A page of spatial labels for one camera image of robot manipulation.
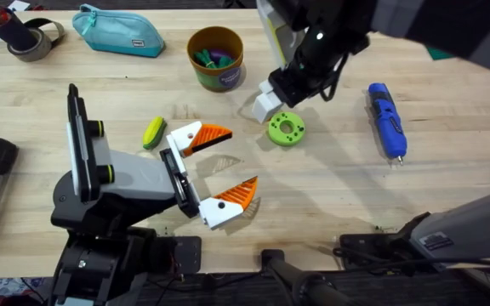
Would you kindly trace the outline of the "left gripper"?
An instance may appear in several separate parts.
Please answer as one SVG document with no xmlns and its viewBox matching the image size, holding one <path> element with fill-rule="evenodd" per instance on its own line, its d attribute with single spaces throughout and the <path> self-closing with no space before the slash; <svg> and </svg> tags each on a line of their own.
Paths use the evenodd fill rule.
<svg viewBox="0 0 490 306">
<path fill-rule="evenodd" d="M 258 178 L 199 203 L 188 179 L 178 173 L 174 155 L 188 157 L 231 138 L 229 128 L 193 122 L 167 136 L 171 150 L 162 150 L 160 160 L 112 150 L 107 139 L 95 139 L 87 156 L 73 155 L 71 171 L 54 187 L 51 224 L 72 232 L 124 232 L 177 206 L 189 218 L 200 213 L 214 230 L 248 209 Z"/>
</svg>

